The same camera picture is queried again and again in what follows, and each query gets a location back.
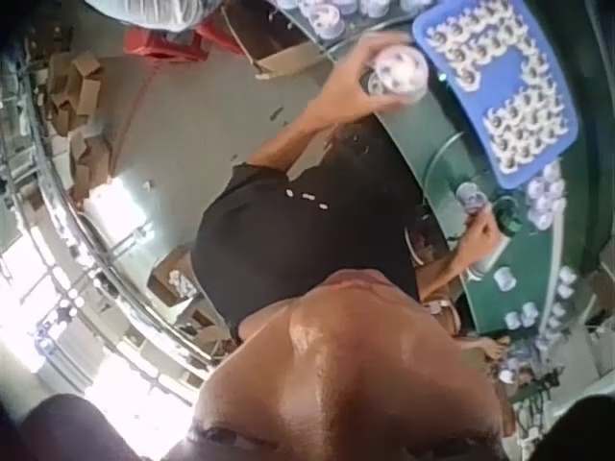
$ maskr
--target blue tray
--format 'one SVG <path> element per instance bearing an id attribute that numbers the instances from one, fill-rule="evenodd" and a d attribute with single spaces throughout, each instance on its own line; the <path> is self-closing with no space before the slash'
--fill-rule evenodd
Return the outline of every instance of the blue tray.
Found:
<path id="1" fill-rule="evenodd" d="M 547 55 L 550 72 L 557 83 L 557 92 L 561 94 L 564 102 L 563 115 L 568 119 L 570 130 L 561 136 L 557 142 L 548 146 L 532 163 L 520 165 L 519 169 L 511 174 L 500 170 L 498 159 L 491 149 L 489 132 L 483 125 L 483 116 L 490 108 L 499 108 L 504 101 L 510 98 L 517 89 L 525 83 L 521 80 L 521 62 L 524 56 L 514 46 L 508 48 L 506 53 L 495 58 L 488 65 L 480 68 L 480 88 L 474 92 L 466 92 L 459 86 L 455 78 L 455 71 L 449 66 L 444 55 L 438 53 L 426 42 L 426 30 L 446 21 L 449 16 L 458 16 L 464 8 L 474 8 L 478 0 L 447 0 L 423 13 L 412 24 L 414 38 L 421 49 L 429 56 L 435 66 L 447 75 L 448 83 L 468 114 L 474 129 L 479 135 L 480 142 L 487 152 L 489 162 L 501 187 L 514 189 L 533 178 L 545 165 L 562 155 L 578 136 L 578 119 L 575 113 L 570 91 L 566 85 L 563 73 L 559 67 L 555 54 L 545 38 L 536 19 L 529 12 L 528 7 L 521 0 L 509 0 L 513 9 L 520 14 L 529 27 L 528 35 L 536 40 L 540 52 Z"/>

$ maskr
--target man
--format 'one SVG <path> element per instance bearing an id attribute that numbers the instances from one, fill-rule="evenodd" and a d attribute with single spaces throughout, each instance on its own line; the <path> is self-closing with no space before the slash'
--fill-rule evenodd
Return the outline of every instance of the man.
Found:
<path id="1" fill-rule="evenodd" d="M 118 21 L 177 33 L 198 25 L 222 0 L 86 0 L 86 3 Z"/>
<path id="2" fill-rule="evenodd" d="M 382 48 L 407 42 L 365 36 L 205 212 L 192 263 L 242 345 L 204 385 L 190 435 L 167 459 L 503 456 L 492 386 L 419 304 L 495 248 L 491 211 L 415 273 L 398 203 L 366 177 L 326 162 L 286 175 L 317 133 L 405 102 L 368 96 L 359 78 Z"/>

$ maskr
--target hand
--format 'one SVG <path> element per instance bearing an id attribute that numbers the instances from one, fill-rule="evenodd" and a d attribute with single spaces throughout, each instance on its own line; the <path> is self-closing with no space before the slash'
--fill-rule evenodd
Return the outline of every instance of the hand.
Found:
<path id="1" fill-rule="evenodd" d="M 503 344 L 499 341 L 494 341 L 491 338 L 481 338 L 480 348 L 484 351 L 484 354 L 493 361 L 500 361 L 504 358 L 507 344 Z"/>
<path id="2" fill-rule="evenodd" d="M 365 68 L 380 50 L 391 45 L 409 43 L 408 34 L 381 32 L 366 34 L 354 50 L 335 66 L 323 89 L 307 107 L 307 114 L 320 129 L 339 123 L 349 123 L 377 111 L 399 108 L 404 96 L 368 95 L 360 85 Z"/>
<path id="3" fill-rule="evenodd" d="M 469 223 L 455 250 L 454 263 L 462 270 L 493 252 L 502 234 L 493 216 L 491 206 L 483 208 Z"/>

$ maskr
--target concrete floor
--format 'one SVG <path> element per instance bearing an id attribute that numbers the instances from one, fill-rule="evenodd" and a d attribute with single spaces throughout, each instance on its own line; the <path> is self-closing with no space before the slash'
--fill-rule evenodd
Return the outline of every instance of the concrete floor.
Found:
<path id="1" fill-rule="evenodd" d="M 86 211 L 111 245 L 145 222 L 154 231 L 117 261 L 145 290 L 152 267 L 194 237 L 232 165 L 295 118 L 318 84 L 308 76 L 258 81 L 245 59 L 216 49 L 206 62 L 167 66 L 154 77 L 152 67 L 136 58 L 103 61 L 110 90 L 103 129 L 121 151 L 111 186 L 99 189 Z M 308 150 L 300 169 L 319 159 L 321 146 Z M 153 302 L 168 320 L 178 314 Z"/>

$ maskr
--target worker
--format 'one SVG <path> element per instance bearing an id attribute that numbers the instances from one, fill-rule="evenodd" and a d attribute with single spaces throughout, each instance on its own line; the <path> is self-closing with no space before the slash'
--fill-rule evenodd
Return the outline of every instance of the worker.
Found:
<path id="1" fill-rule="evenodd" d="M 415 271 L 398 203 L 358 170 L 324 162 L 287 176 L 318 133 L 407 103 L 369 96 L 359 79 L 380 50 L 408 42 L 362 37 L 205 211 L 192 264 L 241 346 L 206 381 L 190 433 L 165 459 L 505 458 L 493 386 L 420 305 L 498 245 L 491 210 Z"/>
<path id="2" fill-rule="evenodd" d="M 201 23 L 222 0 L 86 0 L 86 3 L 127 24 L 178 33 Z"/>

